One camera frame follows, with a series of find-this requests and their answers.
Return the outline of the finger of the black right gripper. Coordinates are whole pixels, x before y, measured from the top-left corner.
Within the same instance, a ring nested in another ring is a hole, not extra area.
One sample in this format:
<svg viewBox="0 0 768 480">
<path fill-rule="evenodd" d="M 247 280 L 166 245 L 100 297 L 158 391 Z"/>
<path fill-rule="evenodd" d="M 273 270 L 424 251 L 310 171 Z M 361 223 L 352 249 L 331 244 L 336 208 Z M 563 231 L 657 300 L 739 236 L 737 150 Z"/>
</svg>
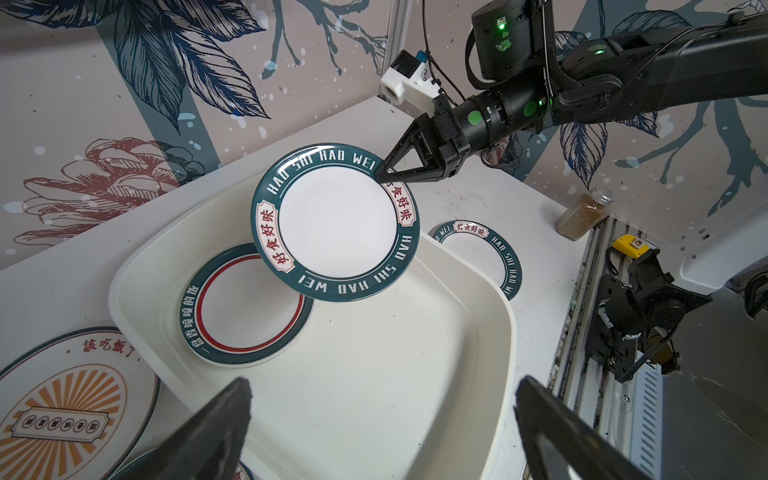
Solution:
<svg viewBox="0 0 768 480">
<path fill-rule="evenodd" d="M 444 179 L 445 165 L 437 162 L 422 164 L 419 167 L 396 171 L 394 163 L 383 165 L 383 182 L 436 182 Z"/>
<path fill-rule="evenodd" d="M 396 167 L 411 151 L 417 154 L 419 166 L 438 162 L 438 141 L 430 117 L 419 116 L 411 123 L 383 163 L 376 169 L 374 178 L 383 180 L 383 165 L 394 163 Z"/>
</svg>

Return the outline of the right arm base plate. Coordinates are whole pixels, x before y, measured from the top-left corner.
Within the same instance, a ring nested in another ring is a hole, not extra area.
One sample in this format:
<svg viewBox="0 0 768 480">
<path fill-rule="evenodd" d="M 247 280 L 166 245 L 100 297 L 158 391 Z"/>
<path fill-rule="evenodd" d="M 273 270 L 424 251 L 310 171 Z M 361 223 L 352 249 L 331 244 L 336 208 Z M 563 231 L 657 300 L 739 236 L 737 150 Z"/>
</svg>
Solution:
<svg viewBox="0 0 768 480">
<path fill-rule="evenodd" d="M 631 289 L 604 274 L 597 287 L 585 351 L 619 383 L 630 380 L 638 370 L 633 367 L 642 320 Z"/>
</svg>

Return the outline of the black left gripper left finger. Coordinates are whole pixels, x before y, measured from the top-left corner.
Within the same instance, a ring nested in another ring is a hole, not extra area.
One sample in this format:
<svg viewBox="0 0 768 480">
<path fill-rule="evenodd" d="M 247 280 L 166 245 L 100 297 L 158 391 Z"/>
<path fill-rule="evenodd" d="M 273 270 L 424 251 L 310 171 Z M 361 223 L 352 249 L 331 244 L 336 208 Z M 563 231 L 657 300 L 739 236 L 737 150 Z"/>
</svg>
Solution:
<svg viewBox="0 0 768 480">
<path fill-rule="evenodd" d="M 249 381 L 237 377 L 177 429 L 130 479 L 233 479 L 250 422 Z"/>
</svg>

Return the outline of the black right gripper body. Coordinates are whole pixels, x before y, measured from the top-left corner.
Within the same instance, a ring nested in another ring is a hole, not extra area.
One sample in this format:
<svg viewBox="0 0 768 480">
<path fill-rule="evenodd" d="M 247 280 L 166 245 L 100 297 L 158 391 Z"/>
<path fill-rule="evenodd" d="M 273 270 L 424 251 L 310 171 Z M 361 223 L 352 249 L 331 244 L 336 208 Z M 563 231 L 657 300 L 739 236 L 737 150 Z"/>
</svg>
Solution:
<svg viewBox="0 0 768 480">
<path fill-rule="evenodd" d="M 492 1 L 471 22 L 465 56 L 477 50 L 482 77 L 466 71 L 478 92 L 457 106 L 440 96 L 433 115 L 419 118 L 421 180 L 450 178 L 468 157 L 541 126 L 556 95 L 567 89 L 549 1 Z"/>
</svg>

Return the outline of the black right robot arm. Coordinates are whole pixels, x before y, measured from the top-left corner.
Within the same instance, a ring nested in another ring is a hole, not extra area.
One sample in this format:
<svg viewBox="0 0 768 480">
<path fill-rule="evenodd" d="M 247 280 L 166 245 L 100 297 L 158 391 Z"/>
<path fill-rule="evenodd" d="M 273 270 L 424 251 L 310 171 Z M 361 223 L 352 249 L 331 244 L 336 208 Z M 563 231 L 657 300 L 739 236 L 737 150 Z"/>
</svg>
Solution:
<svg viewBox="0 0 768 480">
<path fill-rule="evenodd" d="M 628 19 L 609 37 L 570 43 L 556 35 L 548 1 L 493 1 L 476 10 L 465 45 L 480 68 L 469 71 L 476 94 L 453 105 L 426 98 L 384 163 L 379 183 L 434 182 L 521 130 L 561 128 L 565 150 L 590 126 L 642 122 L 653 112 L 767 91 L 767 16 L 734 13 L 720 24 L 653 28 L 654 13 Z M 598 285 L 586 353 L 618 382 L 645 363 L 638 342 L 654 328 L 672 335 L 714 291 L 767 256 L 767 187 L 734 212 L 634 259 L 629 279 L 604 275 Z"/>
</svg>

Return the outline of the green red ring plate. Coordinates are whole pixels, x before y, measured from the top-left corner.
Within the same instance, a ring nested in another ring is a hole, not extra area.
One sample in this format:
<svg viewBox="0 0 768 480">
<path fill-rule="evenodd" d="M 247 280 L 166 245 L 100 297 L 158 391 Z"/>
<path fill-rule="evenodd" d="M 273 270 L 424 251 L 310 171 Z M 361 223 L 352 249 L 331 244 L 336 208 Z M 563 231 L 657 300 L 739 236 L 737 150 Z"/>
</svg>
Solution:
<svg viewBox="0 0 768 480">
<path fill-rule="evenodd" d="M 255 244 L 220 252 L 182 290 L 182 340 L 202 360 L 250 367 L 286 349 L 303 331 L 313 300 L 276 279 Z"/>
</svg>

